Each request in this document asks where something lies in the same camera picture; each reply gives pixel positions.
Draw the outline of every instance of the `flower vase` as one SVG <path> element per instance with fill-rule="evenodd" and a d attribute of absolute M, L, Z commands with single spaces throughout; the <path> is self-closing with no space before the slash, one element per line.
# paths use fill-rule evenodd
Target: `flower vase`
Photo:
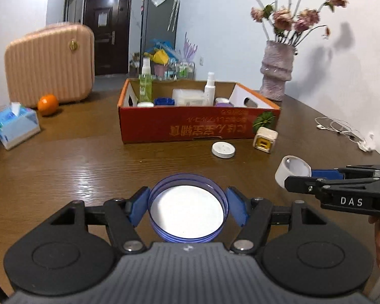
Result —
<path fill-rule="evenodd" d="M 286 81 L 291 80 L 295 48 L 285 43 L 267 41 L 262 68 L 260 93 L 268 99 L 281 102 Z"/>

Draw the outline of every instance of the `suitcase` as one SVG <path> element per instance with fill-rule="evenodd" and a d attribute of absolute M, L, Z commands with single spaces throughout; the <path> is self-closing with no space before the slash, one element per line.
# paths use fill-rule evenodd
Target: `suitcase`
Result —
<path fill-rule="evenodd" d="M 80 24 L 51 25 L 11 42 L 4 63 L 10 101 L 35 108 L 53 94 L 78 102 L 93 87 L 94 34 Z"/>

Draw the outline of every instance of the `door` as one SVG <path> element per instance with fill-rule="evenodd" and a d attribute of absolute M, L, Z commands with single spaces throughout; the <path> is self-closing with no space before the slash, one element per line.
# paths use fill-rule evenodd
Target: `door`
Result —
<path fill-rule="evenodd" d="M 96 75 L 128 73 L 131 0 L 85 0 L 83 24 L 94 33 Z"/>
<path fill-rule="evenodd" d="M 76 0 L 65 0 L 64 22 L 74 23 L 76 21 Z"/>

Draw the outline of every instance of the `wooden table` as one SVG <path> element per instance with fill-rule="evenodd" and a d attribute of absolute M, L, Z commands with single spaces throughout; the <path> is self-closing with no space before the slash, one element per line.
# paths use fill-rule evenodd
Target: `wooden table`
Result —
<path fill-rule="evenodd" d="M 314 118 L 321 115 L 290 97 L 282 104 L 279 137 L 271 154 L 255 150 L 250 139 L 229 141 L 236 147 L 229 160 L 211 154 L 213 140 L 123 145 L 118 96 L 118 92 L 92 93 L 80 104 L 63 106 L 57 116 L 41 119 L 43 131 L 13 150 L 0 144 L 0 285 L 7 293 L 12 290 L 2 265 L 6 250 L 73 199 L 101 205 L 111 198 L 129 198 L 141 186 L 152 187 L 168 175 L 191 172 L 222 188 L 235 186 L 250 198 L 265 197 L 276 205 L 303 199 L 319 209 L 314 197 L 288 193 L 276 184 L 274 174 L 285 155 L 298 156 L 312 168 L 380 164 L 378 153 L 361 152 L 344 136 L 318 130 Z M 373 227 L 366 216 L 322 213 L 374 252 Z M 286 231 L 280 226 L 274 229 L 274 234 Z M 90 231 L 106 236 L 104 227 Z M 159 240 L 147 216 L 137 231 L 148 244 Z M 229 219 L 217 240 L 228 244 L 238 231 Z M 367 289 L 377 275 L 375 267 Z"/>

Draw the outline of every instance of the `roll of tape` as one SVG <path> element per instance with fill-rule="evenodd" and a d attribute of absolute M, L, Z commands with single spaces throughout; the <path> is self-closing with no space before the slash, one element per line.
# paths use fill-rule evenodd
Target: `roll of tape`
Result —
<path fill-rule="evenodd" d="M 311 167 L 303 159 L 287 155 L 282 159 L 274 178 L 277 184 L 284 188 L 284 181 L 288 176 L 311 177 Z"/>

